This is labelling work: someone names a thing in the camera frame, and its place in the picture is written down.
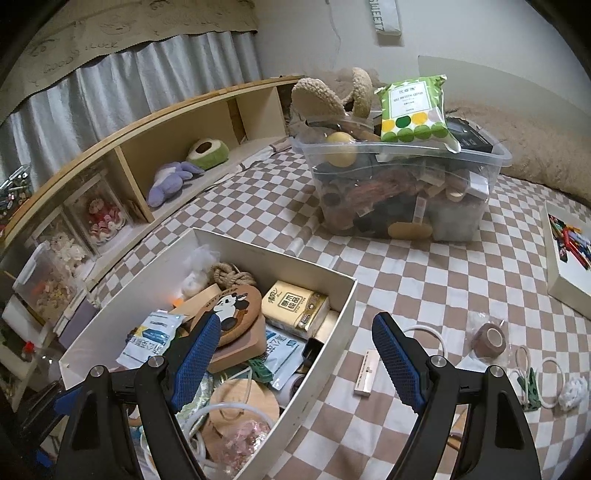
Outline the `blue white medicine sachet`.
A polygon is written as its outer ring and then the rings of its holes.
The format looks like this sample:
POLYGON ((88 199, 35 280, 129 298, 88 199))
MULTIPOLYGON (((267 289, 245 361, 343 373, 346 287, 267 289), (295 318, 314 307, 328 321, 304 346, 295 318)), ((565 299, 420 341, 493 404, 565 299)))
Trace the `blue white medicine sachet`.
POLYGON ((141 367, 149 358, 161 356, 186 316, 162 310, 151 312, 128 337, 116 363, 125 369, 141 367))

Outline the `round panda wooden coaster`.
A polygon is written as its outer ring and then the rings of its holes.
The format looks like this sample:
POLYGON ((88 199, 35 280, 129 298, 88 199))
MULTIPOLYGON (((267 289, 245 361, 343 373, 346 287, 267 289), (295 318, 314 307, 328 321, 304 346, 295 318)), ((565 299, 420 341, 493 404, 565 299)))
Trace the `round panda wooden coaster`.
POLYGON ((222 347, 238 340, 252 327, 262 310, 262 294, 252 285, 235 285, 211 298, 194 316, 190 329, 202 317, 213 316, 221 324, 222 347))

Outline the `bag of pink charms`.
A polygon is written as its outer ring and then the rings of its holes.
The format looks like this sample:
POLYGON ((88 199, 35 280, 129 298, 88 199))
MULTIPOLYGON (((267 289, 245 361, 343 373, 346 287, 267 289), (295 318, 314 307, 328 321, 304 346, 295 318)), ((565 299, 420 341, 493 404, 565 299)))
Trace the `bag of pink charms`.
POLYGON ((243 422, 222 442, 218 463, 226 473, 235 476, 256 454, 269 433, 270 425, 264 421, 243 422))

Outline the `square wooden hook board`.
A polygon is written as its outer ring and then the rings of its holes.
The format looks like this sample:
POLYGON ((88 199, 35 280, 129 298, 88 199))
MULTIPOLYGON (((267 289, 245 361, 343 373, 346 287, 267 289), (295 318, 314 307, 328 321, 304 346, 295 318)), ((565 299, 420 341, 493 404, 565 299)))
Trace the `square wooden hook board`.
POLYGON ((235 341, 215 350, 207 372, 219 373, 266 353, 266 318, 263 314, 235 341))

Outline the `green plastic clip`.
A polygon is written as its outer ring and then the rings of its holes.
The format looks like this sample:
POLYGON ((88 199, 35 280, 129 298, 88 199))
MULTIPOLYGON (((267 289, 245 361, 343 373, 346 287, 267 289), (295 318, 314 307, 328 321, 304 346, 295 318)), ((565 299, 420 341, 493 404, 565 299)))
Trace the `green plastic clip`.
POLYGON ((249 359, 247 365, 250 370, 252 370, 252 378, 255 379, 256 382, 269 384, 273 381, 273 372, 266 367, 263 359, 259 357, 249 359))
POLYGON ((523 410, 525 412, 531 412, 541 409, 542 402, 534 369, 529 368, 527 372, 518 373, 517 381, 523 393, 523 410))

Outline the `small black cube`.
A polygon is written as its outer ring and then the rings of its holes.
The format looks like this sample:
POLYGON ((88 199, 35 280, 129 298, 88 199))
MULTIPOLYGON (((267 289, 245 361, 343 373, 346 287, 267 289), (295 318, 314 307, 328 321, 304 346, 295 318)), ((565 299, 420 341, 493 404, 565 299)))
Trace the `small black cube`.
POLYGON ((304 350, 303 350, 303 358, 304 358, 304 366, 311 367, 314 365, 315 360, 317 360, 318 355, 321 353, 322 348, 325 346, 322 341, 311 337, 308 339, 307 343, 305 343, 304 350))

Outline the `small cream cosmetic box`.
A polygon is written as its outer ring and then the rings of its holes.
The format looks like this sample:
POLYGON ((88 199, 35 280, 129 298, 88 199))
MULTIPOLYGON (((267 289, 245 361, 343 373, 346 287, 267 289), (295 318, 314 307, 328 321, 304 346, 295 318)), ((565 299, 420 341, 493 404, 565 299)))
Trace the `small cream cosmetic box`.
POLYGON ((353 393, 362 397, 369 397, 373 391, 374 382, 380 364, 380 355, 377 350, 368 350, 363 355, 362 365, 356 377, 353 393))

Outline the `plain round wooden disc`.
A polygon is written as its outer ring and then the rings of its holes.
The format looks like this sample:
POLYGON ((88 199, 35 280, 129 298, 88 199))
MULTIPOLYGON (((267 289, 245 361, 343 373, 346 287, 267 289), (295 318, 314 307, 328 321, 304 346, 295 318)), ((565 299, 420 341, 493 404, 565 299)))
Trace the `plain round wooden disc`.
MULTIPOLYGON (((221 403, 249 405, 266 414, 272 424, 280 417, 280 406, 273 392, 265 385, 259 385, 256 381, 246 378, 228 380, 216 387, 211 396, 211 404, 221 403)), ((243 422, 261 421, 263 417, 242 407, 223 407, 212 410, 209 419, 219 435, 228 437, 243 422)))

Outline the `brown tape roll in bag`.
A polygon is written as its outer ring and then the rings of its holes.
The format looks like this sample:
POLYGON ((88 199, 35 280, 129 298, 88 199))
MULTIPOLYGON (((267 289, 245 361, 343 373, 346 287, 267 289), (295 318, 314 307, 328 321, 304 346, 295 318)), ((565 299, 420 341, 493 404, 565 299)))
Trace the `brown tape roll in bag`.
POLYGON ((481 359, 496 359, 506 348, 507 340, 503 330, 492 322, 481 326, 472 340, 472 350, 481 359))

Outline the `yellow tissue pack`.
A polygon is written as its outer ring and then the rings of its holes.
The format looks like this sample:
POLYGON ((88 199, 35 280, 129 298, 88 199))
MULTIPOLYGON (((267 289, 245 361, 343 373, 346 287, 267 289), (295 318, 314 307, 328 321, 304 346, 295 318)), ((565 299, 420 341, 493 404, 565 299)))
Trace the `yellow tissue pack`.
POLYGON ((327 295, 280 280, 262 300, 262 313, 270 325, 304 340, 315 336, 330 309, 327 295))

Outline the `doll in display case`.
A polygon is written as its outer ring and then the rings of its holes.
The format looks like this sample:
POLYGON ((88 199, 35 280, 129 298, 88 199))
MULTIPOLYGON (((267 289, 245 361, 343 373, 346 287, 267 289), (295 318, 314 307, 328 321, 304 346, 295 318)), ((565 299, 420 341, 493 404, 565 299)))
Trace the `doll in display case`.
POLYGON ((128 223, 127 213, 101 173, 75 190, 65 207, 95 254, 108 251, 128 223))

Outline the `purple plush toy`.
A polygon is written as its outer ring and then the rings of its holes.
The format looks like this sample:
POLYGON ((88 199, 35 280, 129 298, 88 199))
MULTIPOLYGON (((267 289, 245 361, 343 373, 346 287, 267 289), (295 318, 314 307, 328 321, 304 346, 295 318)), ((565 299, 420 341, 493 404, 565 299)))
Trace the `purple plush toy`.
POLYGON ((162 165, 156 171, 148 191, 146 200, 148 207, 151 209, 160 207, 165 201, 178 194, 185 182, 200 177, 204 173, 204 169, 187 161, 162 165))

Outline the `clear plastic storage bin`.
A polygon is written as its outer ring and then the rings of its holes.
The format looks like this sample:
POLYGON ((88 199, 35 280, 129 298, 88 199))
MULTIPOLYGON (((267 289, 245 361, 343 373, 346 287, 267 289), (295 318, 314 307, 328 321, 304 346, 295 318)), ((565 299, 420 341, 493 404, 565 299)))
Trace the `clear plastic storage bin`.
POLYGON ((335 235, 470 242, 510 151, 475 123, 450 117, 460 141, 386 143, 363 124, 305 122, 291 140, 304 155, 335 235))

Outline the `wooden shelf unit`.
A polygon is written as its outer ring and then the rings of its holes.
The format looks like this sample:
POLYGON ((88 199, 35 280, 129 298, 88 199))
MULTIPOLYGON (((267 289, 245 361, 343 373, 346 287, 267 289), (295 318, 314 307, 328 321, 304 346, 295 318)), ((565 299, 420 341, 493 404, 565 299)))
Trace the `wooden shelf unit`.
POLYGON ((138 230, 153 229, 235 165, 286 137, 281 98, 295 83, 297 77, 283 76, 216 90, 149 114, 109 135, 61 168, 25 202, 3 232, 1 251, 7 253, 22 243, 44 208, 81 187, 84 176, 99 171, 105 171, 120 198, 131 202, 139 215, 138 230), (150 209, 147 194, 156 170, 184 159, 203 138, 228 146, 228 161, 190 181, 177 198, 150 209))

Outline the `white tray of lighters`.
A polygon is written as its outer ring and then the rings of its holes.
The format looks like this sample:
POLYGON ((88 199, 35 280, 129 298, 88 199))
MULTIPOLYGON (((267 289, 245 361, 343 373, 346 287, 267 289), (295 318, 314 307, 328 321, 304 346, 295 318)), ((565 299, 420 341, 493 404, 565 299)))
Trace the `white tray of lighters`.
POLYGON ((590 318, 590 225, 546 201, 541 210, 548 294, 590 318))

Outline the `avocado plush toy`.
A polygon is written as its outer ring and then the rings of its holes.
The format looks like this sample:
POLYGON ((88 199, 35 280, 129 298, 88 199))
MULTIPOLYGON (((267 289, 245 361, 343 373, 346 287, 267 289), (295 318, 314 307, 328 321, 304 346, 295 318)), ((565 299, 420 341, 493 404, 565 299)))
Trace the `avocado plush toy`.
POLYGON ((207 171, 221 165, 229 157, 229 148, 218 139, 204 138, 195 142, 186 156, 186 161, 207 171))

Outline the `beige fluffy blanket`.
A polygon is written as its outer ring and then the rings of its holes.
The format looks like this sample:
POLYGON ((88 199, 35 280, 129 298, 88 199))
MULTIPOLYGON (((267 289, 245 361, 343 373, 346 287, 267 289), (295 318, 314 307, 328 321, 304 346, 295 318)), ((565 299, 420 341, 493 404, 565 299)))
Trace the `beige fluffy blanket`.
POLYGON ((446 104, 446 113, 475 122, 511 152, 503 173, 559 190, 590 204, 590 136, 570 132, 511 111, 466 100, 446 104))

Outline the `green wet wipes pack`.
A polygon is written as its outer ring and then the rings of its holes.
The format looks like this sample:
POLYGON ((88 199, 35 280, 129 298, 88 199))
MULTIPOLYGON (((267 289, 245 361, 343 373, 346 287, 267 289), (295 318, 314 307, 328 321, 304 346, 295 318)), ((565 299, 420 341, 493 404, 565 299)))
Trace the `green wet wipes pack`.
POLYGON ((393 82, 375 90, 381 107, 381 141, 429 143, 460 153, 445 116, 445 74, 393 82))

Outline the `grey curtain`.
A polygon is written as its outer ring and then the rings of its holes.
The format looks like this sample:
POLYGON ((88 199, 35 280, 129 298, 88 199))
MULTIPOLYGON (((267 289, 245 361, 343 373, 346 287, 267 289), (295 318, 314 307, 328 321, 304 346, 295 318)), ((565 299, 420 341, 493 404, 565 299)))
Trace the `grey curtain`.
POLYGON ((99 57, 39 91, 1 125, 1 177, 35 188, 110 134, 167 106, 262 79, 252 32, 178 35, 99 57))

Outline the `beige knitted plush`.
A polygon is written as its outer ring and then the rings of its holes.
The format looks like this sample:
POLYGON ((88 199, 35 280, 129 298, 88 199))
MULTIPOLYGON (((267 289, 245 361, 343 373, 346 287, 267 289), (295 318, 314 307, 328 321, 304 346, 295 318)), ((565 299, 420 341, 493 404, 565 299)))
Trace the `beige knitted plush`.
POLYGON ((291 90, 291 104, 302 118, 345 117, 367 119, 372 110, 374 86, 370 74, 359 67, 352 69, 352 86, 341 98, 318 78, 304 77, 291 90))

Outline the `hanging white paper bag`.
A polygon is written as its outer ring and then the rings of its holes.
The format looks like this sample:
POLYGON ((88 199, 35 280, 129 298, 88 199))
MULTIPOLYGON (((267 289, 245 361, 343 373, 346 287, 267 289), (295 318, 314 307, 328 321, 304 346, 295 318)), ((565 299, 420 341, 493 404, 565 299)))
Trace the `hanging white paper bag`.
POLYGON ((402 26, 396 0, 370 0, 369 7, 378 34, 401 37, 402 26))

